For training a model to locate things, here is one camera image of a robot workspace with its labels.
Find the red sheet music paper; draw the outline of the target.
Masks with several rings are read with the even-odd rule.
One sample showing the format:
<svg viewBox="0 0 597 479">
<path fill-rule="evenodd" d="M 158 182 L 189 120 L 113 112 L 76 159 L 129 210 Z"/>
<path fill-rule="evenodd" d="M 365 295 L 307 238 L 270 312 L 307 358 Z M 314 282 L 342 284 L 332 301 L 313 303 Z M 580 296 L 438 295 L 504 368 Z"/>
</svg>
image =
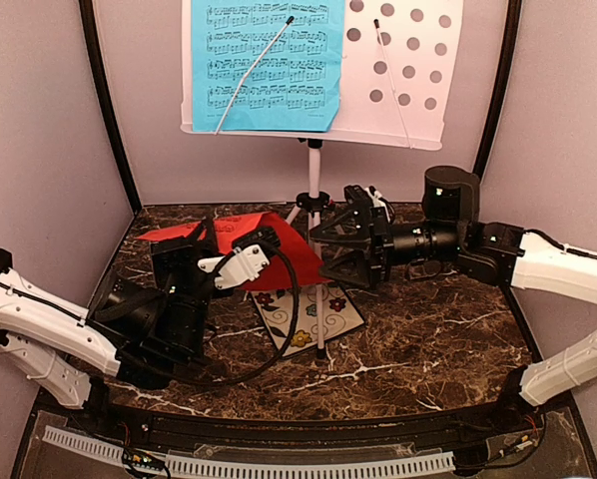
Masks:
<svg viewBox="0 0 597 479">
<path fill-rule="evenodd" d="M 298 285 L 308 286 L 327 282 L 318 273 L 323 265 L 322 260 L 309 247 L 303 237 L 291 227 L 285 219 L 273 212 L 243 214 L 222 217 L 213 220 L 218 240 L 219 254 L 226 254 L 232 249 L 233 241 L 258 228 L 271 227 L 280 240 L 278 250 L 291 262 Z M 240 285 L 247 291 L 289 289 L 292 287 L 290 274 L 282 259 L 264 247 L 264 253 L 270 260 L 260 276 L 254 281 L 247 281 Z"/>
</svg>

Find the blue sheet music paper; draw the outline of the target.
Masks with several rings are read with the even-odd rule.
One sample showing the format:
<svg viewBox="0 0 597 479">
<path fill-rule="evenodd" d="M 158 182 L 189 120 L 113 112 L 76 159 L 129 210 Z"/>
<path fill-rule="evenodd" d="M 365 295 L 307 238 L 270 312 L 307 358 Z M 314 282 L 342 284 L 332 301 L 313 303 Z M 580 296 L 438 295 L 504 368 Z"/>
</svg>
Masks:
<svg viewBox="0 0 597 479">
<path fill-rule="evenodd" d="M 192 2 L 193 131 L 328 131 L 344 14 L 342 1 Z"/>
</svg>

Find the white perforated music stand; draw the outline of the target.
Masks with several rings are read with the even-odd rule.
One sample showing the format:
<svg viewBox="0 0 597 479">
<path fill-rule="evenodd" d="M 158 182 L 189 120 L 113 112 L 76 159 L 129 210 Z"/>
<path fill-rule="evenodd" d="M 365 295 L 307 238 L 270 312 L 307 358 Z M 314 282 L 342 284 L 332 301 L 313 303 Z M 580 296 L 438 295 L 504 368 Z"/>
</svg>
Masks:
<svg viewBox="0 0 597 479">
<path fill-rule="evenodd" d="M 436 151 L 460 1 L 186 1 L 181 128 Z"/>
</svg>

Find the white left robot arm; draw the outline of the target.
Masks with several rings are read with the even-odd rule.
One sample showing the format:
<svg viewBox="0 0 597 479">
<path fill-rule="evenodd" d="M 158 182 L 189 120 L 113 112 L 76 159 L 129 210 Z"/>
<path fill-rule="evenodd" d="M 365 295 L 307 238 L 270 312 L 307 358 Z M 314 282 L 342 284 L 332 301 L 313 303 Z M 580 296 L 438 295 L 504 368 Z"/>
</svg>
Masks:
<svg viewBox="0 0 597 479">
<path fill-rule="evenodd" d="M 143 389 L 172 381 L 217 383 L 204 348 L 219 334 L 213 299 L 243 289 L 273 341 L 289 357 L 362 327 L 345 291 L 321 277 L 321 261 L 275 213 L 247 214 L 151 231 L 153 286 L 109 271 L 89 307 L 25 279 L 0 248 L 0 353 L 99 435 L 120 426 L 106 386 L 67 362 Z"/>
</svg>

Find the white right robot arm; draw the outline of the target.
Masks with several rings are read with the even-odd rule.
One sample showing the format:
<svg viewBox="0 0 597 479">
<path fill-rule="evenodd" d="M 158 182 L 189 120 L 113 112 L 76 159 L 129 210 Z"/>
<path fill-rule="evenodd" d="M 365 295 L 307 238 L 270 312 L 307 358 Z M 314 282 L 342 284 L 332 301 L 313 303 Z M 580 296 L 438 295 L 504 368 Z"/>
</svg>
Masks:
<svg viewBox="0 0 597 479">
<path fill-rule="evenodd" d="M 313 227 L 310 238 L 343 247 L 345 255 L 319 270 L 324 277 L 374 288 L 398 265 L 450 262 L 482 283 L 536 289 L 597 304 L 597 252 L 572 247 L 536 229 L 479 219 L 477 175 L 455 166 L 424 173 L 419 224 L 398 224 L 378 191 L 350 185 L 345 208 Z M 512 431 L 527 415 L 560 393 L 597 378 L 597 329 L 555 355 L 510 372 L 488 423 Z"/>
</svg>

